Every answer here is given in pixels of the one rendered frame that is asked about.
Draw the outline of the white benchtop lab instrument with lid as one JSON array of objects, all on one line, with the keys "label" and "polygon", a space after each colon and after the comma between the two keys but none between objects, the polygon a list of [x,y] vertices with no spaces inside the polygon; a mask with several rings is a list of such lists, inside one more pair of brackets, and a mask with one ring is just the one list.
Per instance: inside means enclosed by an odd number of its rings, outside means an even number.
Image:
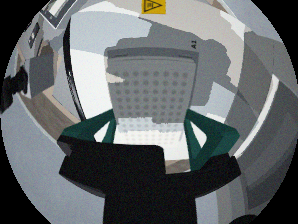
[{"label": "white benchtop lab instrument with lid", "polygon": [[194,60],[188,108],[240,135],[228,154],[241,175],[216,190],[218,224],[258,216],[279,189],[298,139],[298,84],[283,43],[196,0],[106,0],[71,15],[63,53],[81,121],[112,108],[107,59]]}]

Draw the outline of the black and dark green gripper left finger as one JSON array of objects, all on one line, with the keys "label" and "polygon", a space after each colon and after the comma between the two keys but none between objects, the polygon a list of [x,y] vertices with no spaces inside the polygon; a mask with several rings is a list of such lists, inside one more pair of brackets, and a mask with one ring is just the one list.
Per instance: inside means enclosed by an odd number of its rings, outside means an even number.
[{"label": "black and dark green gripper left finger", "polygon": [[[111,121],[110,121],[111,120]],[[110,122],[109,122],[110,121]],[[114,143],[116,132],[116,120],[113,108],[69,126],[63,130],[61,135],[75,137],[81,140],[94,141],[94,135],[109,122],[106,134],[102,140],[104,143]]]}]

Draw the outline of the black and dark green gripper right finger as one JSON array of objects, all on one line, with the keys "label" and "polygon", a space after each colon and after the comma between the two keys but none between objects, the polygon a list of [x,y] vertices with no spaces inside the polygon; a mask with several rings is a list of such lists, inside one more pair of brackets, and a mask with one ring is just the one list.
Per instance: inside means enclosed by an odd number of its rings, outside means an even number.
[{"label": "black and dark green gripper right finger", "polygon": [[[202,148],[190,121],[206,135],[206,141]],[[201,169],[212,156],[228,153],[240,137],[235,128],[201,115],[189,108],[186,111],[183,125],[190,171]]]}]

